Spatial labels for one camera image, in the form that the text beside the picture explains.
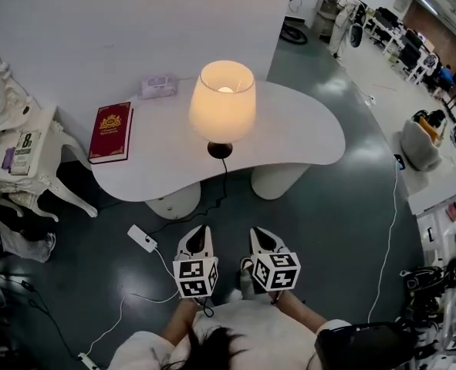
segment gold emblem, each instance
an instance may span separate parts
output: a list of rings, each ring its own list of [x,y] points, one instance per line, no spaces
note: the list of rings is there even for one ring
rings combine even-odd
[[[121,118],[120,116],[116,116],[114,114],[109,115],[107,118],[103,119],[101,124],[99,125],[99,129],[112,129],[114,127],[118,127],[121,125]]]

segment lamp base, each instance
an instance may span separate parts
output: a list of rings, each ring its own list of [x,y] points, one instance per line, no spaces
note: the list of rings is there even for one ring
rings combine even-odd
[[[229,155],[231,155],[231,152],[233,152],[233,146],[231,144],[217,144],[209,142],[207,145],[207,151],[216,159],[226,159]]]

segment table lamp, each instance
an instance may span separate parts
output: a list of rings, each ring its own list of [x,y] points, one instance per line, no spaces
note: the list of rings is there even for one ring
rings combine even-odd
[[[219,60],[206,65],[191,97],[190,124],[209,141],[216,159],[231,155],[231,143],[252,129],[255,122],[255,79],[241,63]]]

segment black hair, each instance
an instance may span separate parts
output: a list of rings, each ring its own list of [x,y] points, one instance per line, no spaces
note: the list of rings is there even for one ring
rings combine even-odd
[[[242,335],[233,335],[231,329],[217,328],[199,339],[193,329],[188,330],[190,354],[184,361],[167,363],[161,370],[229,370],[231,360],[245,350],[232,351],[231,343]]]
[[[440,127],[442,124],[442,121],[445,119],[445,113],[441,109],[437,109],[433,111],[429,116],[428,116],[428,124],[433,127]]]

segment white adapter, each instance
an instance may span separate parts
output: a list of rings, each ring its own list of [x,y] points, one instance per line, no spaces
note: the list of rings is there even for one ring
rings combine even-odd
[[[149,253],[157,248],[157,242],[151,236],[145,234],[137,225],[133,225],[128,230],[128,235]]]

